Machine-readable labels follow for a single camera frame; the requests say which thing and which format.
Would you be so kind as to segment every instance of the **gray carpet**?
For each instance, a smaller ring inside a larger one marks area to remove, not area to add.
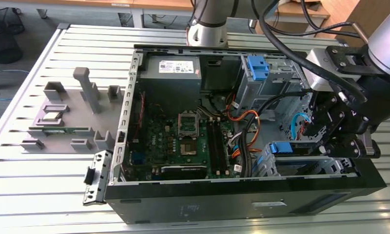
[[[19,17],[26,30],[21,34],[15,35],[15,40],[21,50],[23,51],[23,57],[13,64],[0,64],[0,70],[30,70],[59,23],[98,26],[122,25],[133,27],[133,20],[126,22],[126,20],[130,18],[129,14],[121,14],[121,20],[118,20],[118,15],[113,13],[95,14],[91,12],[49,10],[47,19],[41,19],[34,9],[21,9],[21,11],[22,14]],[[165,16],[163,18],[158,19],[158,23],[151,23],[151,18],[149,15],[145,15],[143,18],[146,28],[163,28],[163,26],[167,26],[167,29],[184,29],[188,20],[188,17],[178,16],[170,25],[174,16]],[[247,20],[228,19],[227,31],[250,33],[247,29]],[[26,75],[23,73],[0,73],[0,98],[10,98],[14,96],[25,77]],[[9,102],[10,101],[0,101],[0,117],[6,109]]]

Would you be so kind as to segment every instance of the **trash bin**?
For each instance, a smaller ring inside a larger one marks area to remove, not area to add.
[[[0,26],[0,63],[9,64],[15,62],[21,59],[22,54],[13,35]]]
[[[6,7],[0,9],[0,24],[13,35],[25,31],[15,8]]]

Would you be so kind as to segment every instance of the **blue drive bracket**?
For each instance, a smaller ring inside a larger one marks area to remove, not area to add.
[[[252,80],[263,81],[270,73],[268,64],[262,56],[247,56],[248,67],[252,72]]]
[[[272,142],[270,144],[270,150],[271,153],[279,153],[279,154],[286,154],[286,153],[292,153],[292,149],[290,146],[288,142]]]

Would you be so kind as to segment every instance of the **slotted metal tabletop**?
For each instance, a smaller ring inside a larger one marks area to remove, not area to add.
[[[280,37],[294,50],[338,45],[328,39]],[[227,34],[232,48],[272,49],[260,35]],[[93,155],[22,154],[18,146],[43,102],[43,86],[59,81],[79,89],[71,74],[90,69],[98,87],[127,86],[134,44],[184,45],[184,32],[70,25],[57,30],[0,119],[0,232],[3,233],[390,233],[390,120],[372,138],[374,160],[387,187],[315,216],[127,226],[109,205],[82,206],[83,174]]]

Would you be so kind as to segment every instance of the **motherboard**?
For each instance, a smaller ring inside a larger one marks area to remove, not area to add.
[[[145,120],[130,145],[127,179],[137,181],[231,178],[226,142],[227,120],[200,118],[195,111]]]

